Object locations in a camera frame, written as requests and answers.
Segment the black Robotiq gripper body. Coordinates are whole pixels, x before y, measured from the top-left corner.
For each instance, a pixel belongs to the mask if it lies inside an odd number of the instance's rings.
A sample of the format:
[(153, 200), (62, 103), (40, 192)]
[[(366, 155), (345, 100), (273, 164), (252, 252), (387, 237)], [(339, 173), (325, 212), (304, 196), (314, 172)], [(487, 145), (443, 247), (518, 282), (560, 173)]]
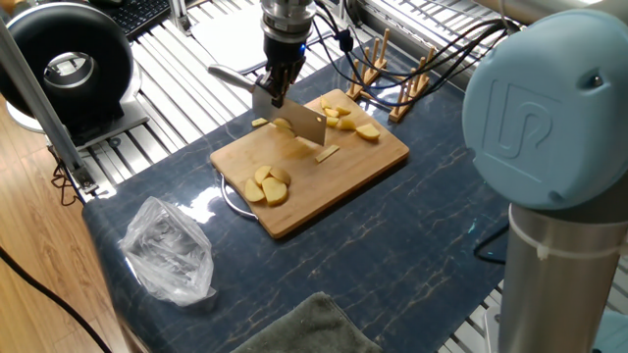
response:
[(268, 35), (264, 37), (266, 69), (273, 75), (298, 75), (305, 62), (305, 42), (286, 43)]

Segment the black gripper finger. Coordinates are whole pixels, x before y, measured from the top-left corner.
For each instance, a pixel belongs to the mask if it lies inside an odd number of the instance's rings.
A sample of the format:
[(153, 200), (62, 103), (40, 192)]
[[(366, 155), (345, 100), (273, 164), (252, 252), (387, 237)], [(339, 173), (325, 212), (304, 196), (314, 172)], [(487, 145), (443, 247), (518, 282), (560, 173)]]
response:
[(254, 108), (282, 108), (288, 90), (287, 72), (267, 72), (255, 81)]
[(286, 68), (286, 88), (285, 92), (288, 92), (289, 88), (295, 84), (298, 79), (299, 73), (305, 63), (304, 58), (300, 58), (298, 61), (289, 63)]

